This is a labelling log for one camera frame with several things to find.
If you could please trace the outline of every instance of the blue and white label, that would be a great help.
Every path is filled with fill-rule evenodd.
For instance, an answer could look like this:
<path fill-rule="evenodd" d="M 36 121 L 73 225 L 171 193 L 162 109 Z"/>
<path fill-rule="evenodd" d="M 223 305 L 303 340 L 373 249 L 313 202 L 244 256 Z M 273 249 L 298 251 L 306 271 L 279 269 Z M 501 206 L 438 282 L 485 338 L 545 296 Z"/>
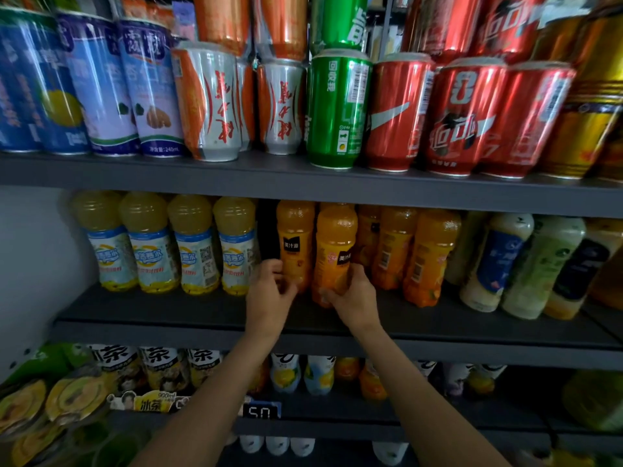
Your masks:
<path fill-rule="evenodd" d="M 186 147 L 171 66 L 171 33 L 138 20 L 121 20 L 119 28 L 119 50 L 143 153 L 182 156 Z"/>
<path fill-rule="evenodd" d="M 60 12 L 57 20 L 93 151 L 107 156 L 139 153 L 141 142 L 115 25 L 81 13 Z"/>
<path fill-rule="evenodd" d="M 197 290 L 213 287 L 220 275 L 214 260 L 212 230 L 194 235 L 175 233 L 175 239 L 182 262 L 182 288 Z"/>
<path fill-rule="evenodd" d="M 0 38 L 43 148 L 52 154 L 90 152 L 82 105 L 51 15 L 2 9 Z"/>
<path fill-rule="evenodd" d="M 141 287 L 159 286 L 179 277 L 169 230 L 157 233 L 129 233 Z"/>
<path fill-rule="evenodd" d="M 0 150 L 41 150 L 32 111 L 24 102 L 13 68 L 0 46 Z"/>
<path fill-rule="evenodd" d="M 124 285 L 136 280 L 132 246 L 123 226 L 109 231 L 90 232 L 87 236 L 100 267 L 102 286 Z"/>
<path fill-rule="evenodd" d="M 514 234 L 494 230 L 489 230 L 485 239 L 476 276 L 485 290 L 501 293 L 524 241 Z"/>
<path fill-rule="evenodd" d="M 240 236 L 219 233 L 223 250 L 223 289 L 246 293 L 255 266 L 255 230 Z"/>

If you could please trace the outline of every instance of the blue can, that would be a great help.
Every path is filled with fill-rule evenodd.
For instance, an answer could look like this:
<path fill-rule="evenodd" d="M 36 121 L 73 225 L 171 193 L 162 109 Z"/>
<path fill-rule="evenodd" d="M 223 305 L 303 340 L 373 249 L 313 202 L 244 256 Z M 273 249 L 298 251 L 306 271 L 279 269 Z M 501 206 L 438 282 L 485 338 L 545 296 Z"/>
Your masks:
<path fill-rule="evenodd" d="M 119 22 L 119 30 L 123 70 L 143 153 L 152 157 L 185 155 L 170 31 L 157 23 L 130 18 Z"/>
<path fill-rule="evenodd" d="M 32 111 L 24 102 L 10 59 L 0 48 L 0 150 L 41 150 Z"/>
<path fill-rule="evenodd" d="M 43 149 L 52 154 L 90 152 L 82 105 L 76 98 L 54 17 L 2 6 L 0 38 L 9 59 L 15 60 L 24 99 L 35 109 Z"/>
<path fill-rule="evenodd" d="M 116 26 L 84 13 L 58 11 L 58 34 L 94 153 L 133 156 L 140 152 Z"/>

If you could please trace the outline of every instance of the green soda can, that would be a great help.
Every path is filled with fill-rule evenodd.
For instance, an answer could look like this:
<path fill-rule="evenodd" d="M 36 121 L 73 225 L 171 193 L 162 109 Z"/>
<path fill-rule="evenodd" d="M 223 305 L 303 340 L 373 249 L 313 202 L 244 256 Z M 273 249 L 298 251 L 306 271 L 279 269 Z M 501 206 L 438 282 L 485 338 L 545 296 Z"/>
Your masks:
<path fill-rule="evenodd" d="M 566 261 L 578 248 L 581 218 L 534 216 L 534 232 L 521 250 L 502 296 L 502 309 L 521 319 L 538 318 Z"/>
<path fill-rule="evenodd" d="M 311 0 L 310 50 L 361 50 L 366 36 L 368 0 Z"/>
<path fill-rule="evenodd" d="M 326 169 L 350 169 L 360 153 L 366 111 L 367 55 L 348 49 L 326 49 L 311 61 L 307 108 L 307 155 Z"/>

